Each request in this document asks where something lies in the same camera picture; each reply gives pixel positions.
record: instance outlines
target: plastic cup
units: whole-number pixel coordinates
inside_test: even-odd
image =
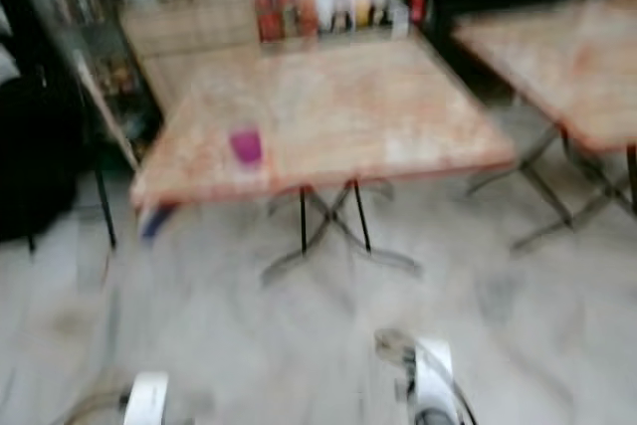
[[[230,133],[230,144],[239,161],[244,164],[254,165],[263,159],[261,136],[255,127]]]

